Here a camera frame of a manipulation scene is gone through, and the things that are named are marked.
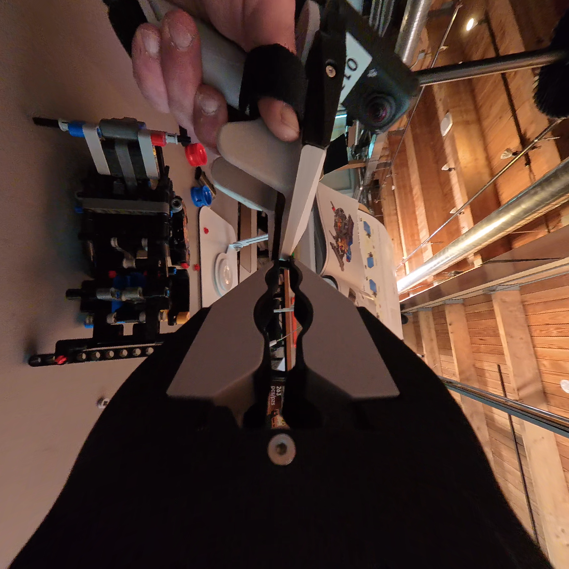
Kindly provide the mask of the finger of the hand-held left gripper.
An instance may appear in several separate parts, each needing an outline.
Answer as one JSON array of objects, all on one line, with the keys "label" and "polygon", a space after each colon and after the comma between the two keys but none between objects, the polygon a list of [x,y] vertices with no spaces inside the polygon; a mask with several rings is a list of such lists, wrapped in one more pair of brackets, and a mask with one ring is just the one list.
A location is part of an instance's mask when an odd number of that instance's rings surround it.
[{"label": "finger of the hand-held left gripper", "polygon": [[326,149],[304,145],[292,190],[277,193],[272,259],[288,260],[307,229],[326,156]]}]

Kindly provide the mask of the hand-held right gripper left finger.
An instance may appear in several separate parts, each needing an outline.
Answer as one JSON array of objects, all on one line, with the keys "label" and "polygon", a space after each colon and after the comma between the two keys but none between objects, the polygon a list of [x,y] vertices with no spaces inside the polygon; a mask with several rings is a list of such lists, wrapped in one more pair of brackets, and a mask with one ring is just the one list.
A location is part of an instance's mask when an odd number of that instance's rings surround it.
[{"label": "hand-held right gripper left finger", "polygon": [[279,262],[257,270],[214,302],[167,390],[171,398],[231,410],[239,425],[257,402],[254,376],[270,363]]}]

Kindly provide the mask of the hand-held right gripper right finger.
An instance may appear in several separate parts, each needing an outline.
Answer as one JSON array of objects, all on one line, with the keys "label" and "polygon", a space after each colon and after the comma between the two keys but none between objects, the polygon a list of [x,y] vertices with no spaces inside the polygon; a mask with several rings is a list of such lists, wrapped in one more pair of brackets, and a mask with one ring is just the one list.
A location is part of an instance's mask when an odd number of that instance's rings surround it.
[{"label": "hand-held right gripper right finger", "polygon": [[399,390],[358,308],[302,262],[290,261],[301,325],[289,376],[290,427],[373,427]]}]

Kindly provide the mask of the brick-built toy truck model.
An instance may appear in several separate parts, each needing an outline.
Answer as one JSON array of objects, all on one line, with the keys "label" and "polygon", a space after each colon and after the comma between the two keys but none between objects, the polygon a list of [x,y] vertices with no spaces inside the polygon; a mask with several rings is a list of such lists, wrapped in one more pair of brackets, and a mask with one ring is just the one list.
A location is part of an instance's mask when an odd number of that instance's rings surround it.
[{"label": "brick-built toy truck model", "polygon": [[92,335],[59,340],[52,353],[32,354],[29,366],[150,356],[166,339],[162,324],[190,317],[188,218],[162,149],[189,150],[191,138],[182,127],[178,134],[150,130],[134,118],[33,123],[86,141],[96,171],[76,193],[90,278],[65,292],[79,302]]}]

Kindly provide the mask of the person's left hand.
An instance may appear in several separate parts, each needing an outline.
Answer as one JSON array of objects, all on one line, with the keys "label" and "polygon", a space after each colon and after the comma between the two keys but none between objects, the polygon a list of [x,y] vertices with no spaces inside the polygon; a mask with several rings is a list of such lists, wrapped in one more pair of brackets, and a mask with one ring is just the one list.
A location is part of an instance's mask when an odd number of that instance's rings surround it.
[{"label": "person's left hand", "polygon": [[159,25],[140,25],[132,40],[138,88],[160,113],[172,115],[206,148],[217,153],[218,131],[228,122],[224,96],[203,82],[202,53],[194,17],[242,48],[279,44],[295,53],[295,1],[171,1]]}]

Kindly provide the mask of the toy truck set box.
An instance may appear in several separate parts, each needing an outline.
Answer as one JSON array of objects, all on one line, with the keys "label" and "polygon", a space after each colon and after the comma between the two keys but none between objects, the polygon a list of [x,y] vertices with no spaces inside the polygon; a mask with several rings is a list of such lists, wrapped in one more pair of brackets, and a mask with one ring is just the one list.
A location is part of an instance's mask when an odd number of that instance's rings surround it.
[{"label": "toy truck set box", "polygon": [[283,416],[285,387],[288,373],[295,366],[296,340],[299,334],[294,315],[295,294],[290,271],[282,268],[271,306],[273,314],[267,325],[271,382],[267,399],[267,424],[272,429],[286,429]]}]

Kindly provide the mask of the instruction booklet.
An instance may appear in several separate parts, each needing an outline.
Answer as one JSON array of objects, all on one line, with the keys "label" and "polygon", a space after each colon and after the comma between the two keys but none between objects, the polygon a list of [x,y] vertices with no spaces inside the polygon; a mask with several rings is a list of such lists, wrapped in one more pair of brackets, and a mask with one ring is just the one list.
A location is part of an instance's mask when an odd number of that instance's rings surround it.
[{"label": "instruction booklet", "polygon": [[403,339],[394,250],[384,225],[357,200],[323,183],[313,213],[316,273]]}]

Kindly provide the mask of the white book stand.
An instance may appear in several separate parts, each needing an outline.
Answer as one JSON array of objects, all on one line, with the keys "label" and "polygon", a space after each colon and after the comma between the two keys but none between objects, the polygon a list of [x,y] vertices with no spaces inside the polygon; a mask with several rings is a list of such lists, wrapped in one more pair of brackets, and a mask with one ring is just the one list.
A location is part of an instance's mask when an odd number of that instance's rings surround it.
[{"label": "white book stand", "polygon": [[[257,271],[257,245],[267,244],[267,233],[237,239],[234,228],[210,207],[198,214],[201,304],[211,306]],[[208,227],[204,234],[202,227]]]}]

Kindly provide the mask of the grey metal pole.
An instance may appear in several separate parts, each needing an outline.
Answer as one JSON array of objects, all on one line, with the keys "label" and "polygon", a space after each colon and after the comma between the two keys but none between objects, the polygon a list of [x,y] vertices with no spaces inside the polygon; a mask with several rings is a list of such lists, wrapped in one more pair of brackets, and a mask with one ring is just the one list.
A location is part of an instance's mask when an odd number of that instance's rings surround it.
[{"label": "grey metal pole", "polygon": [[454,65],[422,69],[414,72],[419,85],[443,84],[481,76],[540,68],[568,60],[568,49],[538,49]]}]

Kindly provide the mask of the black fuzzy object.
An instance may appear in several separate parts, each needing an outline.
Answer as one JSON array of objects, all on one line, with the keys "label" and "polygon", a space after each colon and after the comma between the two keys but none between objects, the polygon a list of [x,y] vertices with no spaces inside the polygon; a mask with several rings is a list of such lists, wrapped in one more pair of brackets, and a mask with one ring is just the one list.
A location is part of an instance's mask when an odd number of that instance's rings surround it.
[{"label": "black fuzzy object", "polygon": [[540,69],[534,103],[546,116],[564,118],[568,117],[568,11],[559,20],[549,47],[564,51],[565,57]]}]

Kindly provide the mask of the silver ventilation duct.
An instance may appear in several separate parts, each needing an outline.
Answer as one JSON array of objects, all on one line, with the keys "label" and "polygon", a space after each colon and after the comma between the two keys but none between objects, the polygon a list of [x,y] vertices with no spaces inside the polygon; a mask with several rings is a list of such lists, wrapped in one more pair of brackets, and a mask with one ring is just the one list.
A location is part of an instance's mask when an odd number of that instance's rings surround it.
[{"label": "silver ventilation duct", "polygon": [[568,201],[568,159],[397,281],[403,294]]},{"label": "silver ventilation duct", "polygon": [[432,1],[407,1],[395,43],[395,53],[411,67],[419,39],[429,15]]}]

